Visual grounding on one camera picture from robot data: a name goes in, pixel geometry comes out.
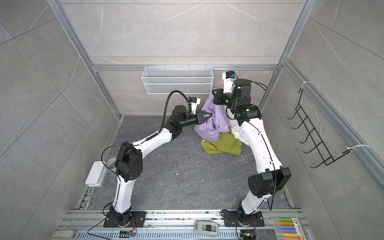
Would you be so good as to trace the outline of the purple cloth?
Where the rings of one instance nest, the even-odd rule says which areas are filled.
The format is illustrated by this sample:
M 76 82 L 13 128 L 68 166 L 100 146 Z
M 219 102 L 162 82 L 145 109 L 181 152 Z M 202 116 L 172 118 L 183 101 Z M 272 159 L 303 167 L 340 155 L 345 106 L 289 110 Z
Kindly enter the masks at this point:
M 214 96 L 210 94 L 202 108 L 203 112 L 211 113 L 212 116 L 203 124 L 195 125 L 195 132 L 204 140 L 214 142 L 220 137 L 220 133 L 230 131 L 230 119 L 227 117 L 223 105 L 214 104 Z

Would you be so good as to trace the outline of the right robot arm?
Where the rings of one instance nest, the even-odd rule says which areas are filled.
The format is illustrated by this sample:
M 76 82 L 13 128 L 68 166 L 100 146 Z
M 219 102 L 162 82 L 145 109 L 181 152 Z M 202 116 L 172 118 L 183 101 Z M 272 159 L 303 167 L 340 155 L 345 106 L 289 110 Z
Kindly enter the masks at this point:
M 212 91 L 214 104 L 227 107 L 226 112 L 245 133 L 254 154 L 256 175 L 248 178 L 249 192 L 237 208 L 237 219 L 243 226 L 256 225 L 264 202 L 273 205 L 274 196 L 288 182 L 292 173 L 283 167 L 273 151 L 264 128 L 261 111 L 251 103 L 252 81 L 230 77 L 224 87 Z

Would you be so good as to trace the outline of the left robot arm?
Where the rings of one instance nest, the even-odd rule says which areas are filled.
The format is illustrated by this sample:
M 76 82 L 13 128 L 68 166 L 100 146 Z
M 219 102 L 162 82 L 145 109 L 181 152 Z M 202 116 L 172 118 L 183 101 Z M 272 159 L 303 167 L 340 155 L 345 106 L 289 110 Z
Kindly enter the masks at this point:
M 182 132 L 183 127 L 201 125 L 213 116 L 208 112 L 188 113 L 183 105 L 176 106 L 159 132 L 134 143 L 124 142 L 119 145 L 115 161 L 117 190 L 110 205 L 107 220 L 112 220 L 118 227 L 126 227 L 132 221 L 131 198 L 136 179 L 143 172 L 144 158 L 158 147 L 171 142 Z

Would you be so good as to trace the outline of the green cloth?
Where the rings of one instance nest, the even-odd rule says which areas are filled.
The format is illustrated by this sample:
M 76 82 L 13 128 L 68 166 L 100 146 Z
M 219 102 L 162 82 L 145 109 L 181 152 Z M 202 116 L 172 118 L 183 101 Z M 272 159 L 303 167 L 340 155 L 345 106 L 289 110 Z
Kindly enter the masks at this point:
M 231 132 L 220 133 L 217 141 L 202 140 L 201 145 L 209 155 L 229 153 L 232 155 L 241 155 L 242 142 L 235 138 Z

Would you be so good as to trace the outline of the white cloth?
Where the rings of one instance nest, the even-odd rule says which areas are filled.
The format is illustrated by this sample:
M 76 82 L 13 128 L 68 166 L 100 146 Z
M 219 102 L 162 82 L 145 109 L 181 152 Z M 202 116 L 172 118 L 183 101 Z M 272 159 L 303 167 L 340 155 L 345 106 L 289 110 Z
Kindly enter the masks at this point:
M 242 130 L 236 130 L 235 128 L 233 127 L 230 127 L 231 129 L 231 133 L 233 134 L 233 136 L 235 137 L 235 139 L 241 141 L 243 144 L 247 145 L 247 146 L 250 146 L 250 142 L 245 134 L 244 131 Z

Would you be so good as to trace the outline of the grey handheld controller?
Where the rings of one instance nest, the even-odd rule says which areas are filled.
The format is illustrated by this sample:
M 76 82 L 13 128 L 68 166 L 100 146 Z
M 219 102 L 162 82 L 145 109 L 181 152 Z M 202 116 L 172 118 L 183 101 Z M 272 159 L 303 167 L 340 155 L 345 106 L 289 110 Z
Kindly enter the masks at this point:
M 194 233 L 217 237 L 219 235 L 219 224 L 213 221 L 196 220 L 194 223 Z

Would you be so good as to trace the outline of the white power box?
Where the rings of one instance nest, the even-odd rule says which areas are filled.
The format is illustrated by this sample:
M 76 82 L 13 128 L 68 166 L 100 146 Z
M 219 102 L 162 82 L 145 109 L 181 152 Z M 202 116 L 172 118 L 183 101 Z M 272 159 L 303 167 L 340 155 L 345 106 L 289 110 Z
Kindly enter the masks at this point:
M 104 161 L 96 161 L 93 163 L 85 184 L 90 188 L 101 187 L 107 172 Z

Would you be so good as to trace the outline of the pack of coloured markers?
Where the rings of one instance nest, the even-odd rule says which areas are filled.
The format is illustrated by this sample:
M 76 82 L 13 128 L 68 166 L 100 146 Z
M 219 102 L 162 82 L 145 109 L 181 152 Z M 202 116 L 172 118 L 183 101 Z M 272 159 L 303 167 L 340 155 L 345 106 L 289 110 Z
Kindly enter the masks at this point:
M 299 218 L 277 217 L 272 220 L 277 240 L 308 240 Z

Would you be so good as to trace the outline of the white device on rail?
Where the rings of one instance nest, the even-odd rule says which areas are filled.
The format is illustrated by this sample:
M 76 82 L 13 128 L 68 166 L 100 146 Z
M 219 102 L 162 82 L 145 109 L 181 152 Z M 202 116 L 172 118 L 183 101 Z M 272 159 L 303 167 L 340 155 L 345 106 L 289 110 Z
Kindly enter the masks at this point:
M 79 233 L 74 230 L 56 230 L 52 233 L 52 240 L 77 240 Z

